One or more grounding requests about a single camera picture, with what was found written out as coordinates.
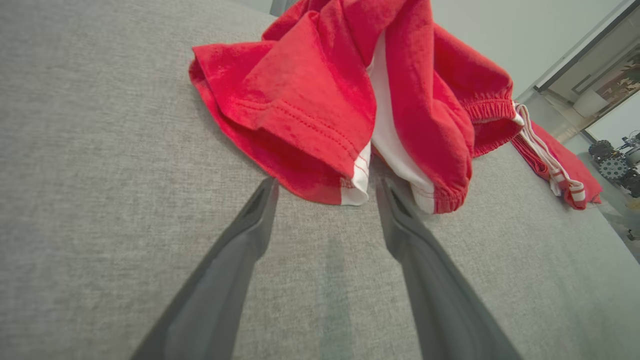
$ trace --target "white drawstring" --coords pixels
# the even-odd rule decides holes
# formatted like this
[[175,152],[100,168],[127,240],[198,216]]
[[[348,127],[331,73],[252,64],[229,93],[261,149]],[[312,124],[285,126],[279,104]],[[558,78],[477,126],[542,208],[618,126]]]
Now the white drawstring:
[[529,110],[523,104],[516,105],[516,111],[524,120],[524,127],[520,131],[520,134],[524,140],[529,144],[529,147],[538,155],[540,160],[544,162],[549,168],[549,185],[551,191],[556,195],[562,195],[562,189],[559,183],[566,180],[569,185],[568,191],[572,192],[574,200],[584,200],[584,185],[580,181],[573,180],[569,177],[566,170],[562,167],[562,164],[551,155],[549,148],[542,139],[533,132],[531,126],[531,119],[529,118]]

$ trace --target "white lining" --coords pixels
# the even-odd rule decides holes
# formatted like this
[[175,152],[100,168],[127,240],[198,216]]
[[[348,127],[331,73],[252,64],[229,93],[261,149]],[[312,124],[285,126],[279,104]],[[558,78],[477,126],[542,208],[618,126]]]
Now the white lining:
[[353,164],[353,178],[348,184],[340,186],[342,205],[362,205],[369,200],[369,160],[371,159],[371,142],[362,149]]
[[435,210],[433,183],[404,149],[394,124],[384,31],[376,43],[374,58],[376,63],[375,65],[372,63],[372,69],[368,71],[377,104],[376,125],[372,137],[373,145],[375,145],[391,170],[411,183],[413,196],[418,207],[433,214]]

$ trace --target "wheel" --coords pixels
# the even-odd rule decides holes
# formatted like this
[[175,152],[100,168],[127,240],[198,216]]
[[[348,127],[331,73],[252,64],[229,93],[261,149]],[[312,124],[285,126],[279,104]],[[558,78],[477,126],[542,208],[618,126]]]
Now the wheel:
[[631,192],[631,197],[640,197],[640,176],[635,170],[629,170],[620,183]]
[[613,146],[611,146],[611,143],[607,140],[599,140],[589,146],[589,153],[593,156],[606,154],[608,152],[611,152],[612,150]]
[[624,159],[607,159],[600,164],[600,175],[605,179],[621,179],[629,170],[629,166]]

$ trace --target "gray fabric surface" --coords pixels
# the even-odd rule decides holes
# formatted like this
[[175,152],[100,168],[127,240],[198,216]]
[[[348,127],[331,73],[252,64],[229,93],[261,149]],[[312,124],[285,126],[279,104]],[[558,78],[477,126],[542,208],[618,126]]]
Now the gray fabric surface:
[[[190,47],[272,20],[211,0],[0,3],[1,359],[130,356],[264,177],[192,89]],[[637,356],[638,264],[510,145],[425,223],[526,359]],[[375,198],[282,192],[234,357],[420,357]]]

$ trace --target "red cloth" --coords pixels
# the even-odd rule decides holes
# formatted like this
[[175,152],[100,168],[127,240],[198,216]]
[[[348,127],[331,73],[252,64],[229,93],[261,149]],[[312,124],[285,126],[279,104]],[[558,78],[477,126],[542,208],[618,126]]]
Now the red cloth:
[[194,47],[189,74],[222,131],[290,191],[360,204],[376,99],[367,67],[386,39],[393,120],[433,182],[433,212],[463,204],[471,159],[522,128],[510,77],[433,22],[428,0],[302,0],[262,41]]
[[584,210],[588,202],[600,204],[600,183],[578,157],[542,127],[529,119],[527,108],[518,105],[525,127],[511,142],[536,174],[554,183],[564,201],[574,209]]

